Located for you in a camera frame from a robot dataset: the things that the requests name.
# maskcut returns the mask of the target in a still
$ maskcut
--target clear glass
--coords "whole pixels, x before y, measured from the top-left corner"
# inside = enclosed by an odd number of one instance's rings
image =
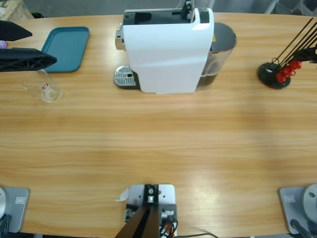
[[[206,87],[214,81],[232,50],[233,49],[218,53],[210,51],[202,76],[197,85],[198,87]]]
[[[62,96],[61,87],[43,69],[25,72],[22,86],[46,103],[54,103]]]

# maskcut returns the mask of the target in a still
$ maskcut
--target gray floor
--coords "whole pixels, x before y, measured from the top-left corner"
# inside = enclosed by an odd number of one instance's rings
[[[298,0],[280,0],[281,4],[292,7]],[[40,12],[47,17],[112,15],[122,14],[125,9],[171,8],[179,0],[24,0],[31,12]],[[263,13],[271,0],[216,0],[215,12]],[[289,14],[281,6],[277,13]]]

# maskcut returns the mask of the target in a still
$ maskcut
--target white label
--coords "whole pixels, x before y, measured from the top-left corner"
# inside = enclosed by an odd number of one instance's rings
[[[16,197],[15,204],[24,204],[25,197]]]
[[[284,196],[286,203],[296,202],[294,195]]]

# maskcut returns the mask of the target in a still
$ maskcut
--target metal rod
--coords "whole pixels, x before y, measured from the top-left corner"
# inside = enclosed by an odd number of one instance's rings
[[[294,37],[294,39],[288,44],[288,46],[282,51],[282,53],[280,53],[280,55],[275,58],[275,60],[273,60],[273,62],[277,61],[281,55],[290,47],[290,45],[297,39],[297,37],[304,31],[304,29],[308,26],[309,23],[311,23],[311,21],[313,20],[313,17],[306,23],[306,25],[301,29],[301,31]]]
[[[307,48],[309,48],[310,46],[312,46],[313,43],[315,43],[317,41],[317,37],[315,37],[315,39],[307,46]]]
[[[316,34],[314,34],[314,36],[311,37],[310,40],[303,46],[303,49],[309,48],[309,47],[311,46],[311,44],[316,41],[316,36],[317,36],[317,32],[316,32]]]
[[[292,55],[298,51],[306,42],[307,40],[310,39],[310,37],[312,37],[312,35],[317,31],[317,28],[308,36],[306,37],[312,30],[313,28],[317,25],[317,22],[315,22],[313,24],[313,26],[309,29],[308,32],[306,32],[306,34],[302,37],[302,39],[296,44],[296,46],[294,46],[294,48],[288,53],[288,55],[282,60],[281,64],[280,65],[283,65],[286,61],[288,61]]]

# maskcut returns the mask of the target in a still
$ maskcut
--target glass cup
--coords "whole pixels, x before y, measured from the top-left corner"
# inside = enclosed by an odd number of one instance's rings
[[[25,72],[22,86],[46,103],[54,103],[62,96],[61,87],[43,69]]]

